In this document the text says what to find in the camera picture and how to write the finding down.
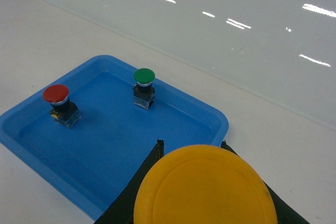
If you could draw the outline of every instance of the white table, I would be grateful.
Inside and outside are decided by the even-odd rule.
[[[287,204],[311,223],[335,223],[335,131],[41,0],[0,0],[0,10],[0,114],[113,55],[221,110],[227,143]],[[0,223],[93,221],[0,144]]]

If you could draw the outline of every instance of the green button cap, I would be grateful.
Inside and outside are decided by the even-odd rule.
[[[140,84],[147,84],[155,79],[155,74],[148,68],[140,68],[134,73],[134,79]]]

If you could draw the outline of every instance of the yellow disc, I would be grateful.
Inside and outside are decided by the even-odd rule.
[[[134,224],[277,224],[259,175],[237,155],[192,145],[160,159],[135,200]]]

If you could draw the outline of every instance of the white wall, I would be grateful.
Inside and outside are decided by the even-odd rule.
[[[46,1],[336,130],[336,0]]]

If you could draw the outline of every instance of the plastic tray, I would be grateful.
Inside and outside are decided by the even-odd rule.
[[[133,104],[135,71],[112,56],[96,56],[52,83],[68,86],[82,113],[70,129],[52,120],[43,90],[0,117],[0,141],[94,220],[157,139],[169,153],[192,144],[220,146],[228,131],[222,112],[158,79],[153,105]]]

